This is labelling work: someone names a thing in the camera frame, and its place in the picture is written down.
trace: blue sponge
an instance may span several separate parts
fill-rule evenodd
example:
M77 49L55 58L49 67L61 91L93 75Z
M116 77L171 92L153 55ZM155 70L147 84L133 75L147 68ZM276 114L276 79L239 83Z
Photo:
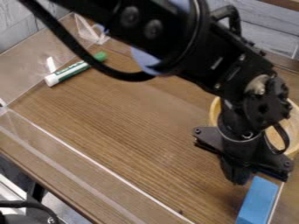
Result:
M277 191L279 187L272 182L260 177L253 178L236 224L267 224Z

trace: blue block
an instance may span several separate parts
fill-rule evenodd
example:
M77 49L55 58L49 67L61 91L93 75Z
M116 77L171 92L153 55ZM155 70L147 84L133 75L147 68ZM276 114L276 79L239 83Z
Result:
M267 224L277 191L279 187L272 182L260 177L253 178L236 224Z

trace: wooden tabletop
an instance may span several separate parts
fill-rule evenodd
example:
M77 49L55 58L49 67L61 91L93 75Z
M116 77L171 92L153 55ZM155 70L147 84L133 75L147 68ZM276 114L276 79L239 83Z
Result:
M139 70L125 46L91 51L100 50L111 66ZM299 103L297 74L277 72ZM93 223L233 223L248 185L232 185L216 156L193 146L192 128L208 124L212 99L176 77L127 83L89 69L56 87L41 82L9 105L7 118L28 141L5 133L2 153ZM299 201L289 202L293 194L283 193L277 212Z

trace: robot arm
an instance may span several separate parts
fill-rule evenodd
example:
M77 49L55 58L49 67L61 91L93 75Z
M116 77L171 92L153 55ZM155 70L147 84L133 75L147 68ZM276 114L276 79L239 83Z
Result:
M125 81L152 75L123 73L99 64L80 48L35 0L19 0L48 25L69 49L101 72ZM217 153L225 177L245 184L251 172L287 180L292 161L267 140L275 126L287 149L288 136L279 126L289 118L288 89L272 63L241 37L233 6L209 12L204 0L51 0L104 25L107 34L156 58L155 74L173 74L221 99L217 128L196 128L196 145ZM228 27L220 20L228 18Z

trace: green cap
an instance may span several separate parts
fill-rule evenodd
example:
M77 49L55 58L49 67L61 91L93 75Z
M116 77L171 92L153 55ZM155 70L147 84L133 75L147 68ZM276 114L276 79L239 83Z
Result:
M107 60L108 55L104 52L99 52L93 57L97 61L103 62Z

